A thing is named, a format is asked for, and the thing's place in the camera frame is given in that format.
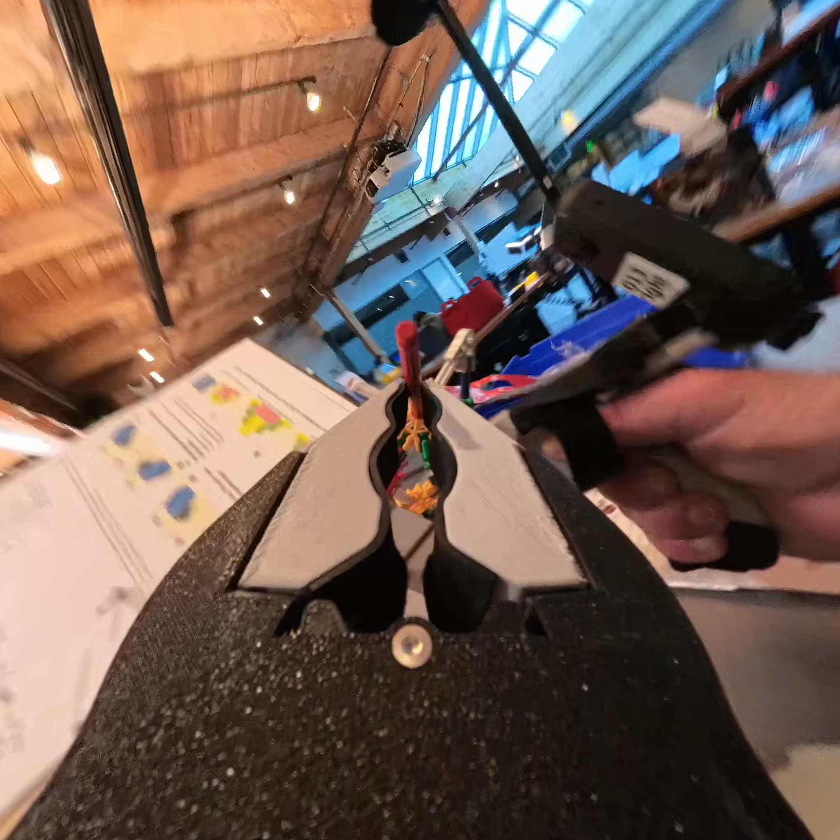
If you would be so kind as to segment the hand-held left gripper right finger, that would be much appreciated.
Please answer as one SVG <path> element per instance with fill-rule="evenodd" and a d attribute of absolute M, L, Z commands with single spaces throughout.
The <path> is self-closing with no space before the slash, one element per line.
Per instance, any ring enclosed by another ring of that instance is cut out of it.
<path fill-rule="evenodd" d="M 455 458 L 443 498 L 449 544 L 515 595 L 587 586 L 519 444 L 443 386 L 429 394 L 441 409 L 434 440 Z"/>

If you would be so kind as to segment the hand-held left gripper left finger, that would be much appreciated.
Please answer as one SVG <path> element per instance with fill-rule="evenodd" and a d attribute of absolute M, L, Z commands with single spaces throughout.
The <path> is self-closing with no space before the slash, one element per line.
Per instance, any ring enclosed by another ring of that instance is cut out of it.
<path fill-rule="evenodd" d="M 353 410 L 320 436 L 269 520 L 238 585 L 304 595 L 377 550 L 390 528 L 378 458 L 396 434 L 393 403 L 401 381 Z"/>

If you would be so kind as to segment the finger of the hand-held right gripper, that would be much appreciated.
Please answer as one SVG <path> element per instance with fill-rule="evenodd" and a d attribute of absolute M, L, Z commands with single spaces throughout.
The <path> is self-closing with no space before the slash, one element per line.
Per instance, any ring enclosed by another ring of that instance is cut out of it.
<path fill-rule="evenodd" d="M 560 403 L 582 399 L 595 404 L 635 392 L 678 368 L 684 359 L 718 344 L 709 331 L 622 331 L 599 345 L 543 374 L 520 390 L 519 402 L 491 418 L 501 430 L 530 430 L 534 416 Z"/>

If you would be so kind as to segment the colourful construction toy model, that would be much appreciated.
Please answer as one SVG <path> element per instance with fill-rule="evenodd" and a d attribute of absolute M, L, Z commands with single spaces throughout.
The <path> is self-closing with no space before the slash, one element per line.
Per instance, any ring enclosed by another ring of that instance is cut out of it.
<path fill-rule="evenodd" d="M 439 488 L 434 478 L 427 478 L 421 484 L 415 484 L 403 490 L 402 497 L 397 496 L 403 480 L 406 478 L 404 465 L 411 453 L 420 456 L 423 467 L 431 469 L 431 433 L 424 418 L 424 396 L 421 354 L 417 327 L 413 321 L 402 321 L 395 329 L 395 341 L 400 356 L 402 378 L 407 392 L 406 420 L 396 437 L 398 453 L 397 471 L 387 487 L 390 501 L 399 509 L 409 511 L 421 518 L 431 520 L 439 502 Z"/>

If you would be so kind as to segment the person's right hand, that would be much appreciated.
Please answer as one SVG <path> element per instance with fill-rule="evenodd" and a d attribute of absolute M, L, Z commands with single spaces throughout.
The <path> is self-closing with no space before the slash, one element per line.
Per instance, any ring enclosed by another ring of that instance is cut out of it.
<path fill-rule="evenodd" d="M 783 553 L 839 558 L 839 381 L 798 371 L 680 371 L 601 408 L 625 453 L 599 491 L 680 564 L 719 561 L 728 515 L 679 488 L 645 456 L 674 446 L 701 470 L 739 484 L 764 509 Z"/>

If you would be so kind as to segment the blue bin with papers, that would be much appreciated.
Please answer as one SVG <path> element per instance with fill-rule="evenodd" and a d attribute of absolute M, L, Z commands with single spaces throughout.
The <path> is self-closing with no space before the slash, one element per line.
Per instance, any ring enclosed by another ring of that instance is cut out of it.
<path fill-rule="evenodd" d="M 530 375 L 537 379 L 550 369 L 584 352 L 592 351 L 617 335 L 636 320 L 654 309 L 645 301 L 632 296 L 620 298 L 582 320 L 535 343 L 529 350 L 513 354 L 498 373 Z M 497 393 L 489 399 L 475 402 L 479 415 L 490 419 L 515 403 L 512 392 Z"/>

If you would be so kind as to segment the red tote bag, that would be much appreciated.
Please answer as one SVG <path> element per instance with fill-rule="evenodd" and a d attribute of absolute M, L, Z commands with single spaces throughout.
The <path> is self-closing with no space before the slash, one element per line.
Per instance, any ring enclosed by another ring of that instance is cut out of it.
<path fill-rule="evenodd" d="M 475 276 L 467 284 L 467 289 L 463 296 L 446 300 L 439 312 L 444 329 L 452 339 L 462 329 L 480 331 L 506 306 L 499 290 L 489 279 Z"/>

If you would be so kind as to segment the printed instruction sheet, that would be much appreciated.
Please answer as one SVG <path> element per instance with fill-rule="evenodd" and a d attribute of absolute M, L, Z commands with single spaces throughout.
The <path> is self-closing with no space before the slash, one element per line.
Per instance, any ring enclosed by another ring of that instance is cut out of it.
<path fill-rule="evenodd" d="M 67 754 L 184 552 L 353 409 L 245 340 L 2 481 L 2 815 Z"/>

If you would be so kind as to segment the black pole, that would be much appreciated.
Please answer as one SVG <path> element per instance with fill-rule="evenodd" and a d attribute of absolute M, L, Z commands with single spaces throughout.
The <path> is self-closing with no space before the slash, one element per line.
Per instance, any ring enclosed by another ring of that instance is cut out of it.
<path fill-rule="evenodd" d="M 519 152 L 523 163 L 527 166 L 534 180 L 538 182 L 549 203 L 556 204 L 560 200 L 560 190 L 553 176 L 512 105 L 505 99 L 489 67 L 474 47 L 471 38 L 459 21 L 457 13 L 447 1 L 435 1 L 433 6 L 447 35 L 452 39 L 461 58 L 472 71 L 476 82 L 481 86 L 487 102 L 494 109 L 509 139 Z"/>

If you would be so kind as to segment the white ceiling device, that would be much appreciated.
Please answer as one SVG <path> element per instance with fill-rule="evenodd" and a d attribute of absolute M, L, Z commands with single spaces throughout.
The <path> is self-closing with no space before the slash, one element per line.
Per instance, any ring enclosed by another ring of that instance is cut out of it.
<path fill-rule="evenodd" d="M 366 177 L 364 193 L 372 205 L 379 205 L 405 191 L 413 182 L 422 163 L 415 149 L 400 149 L 386 154 L 381 163 L 373 165 Z"/>

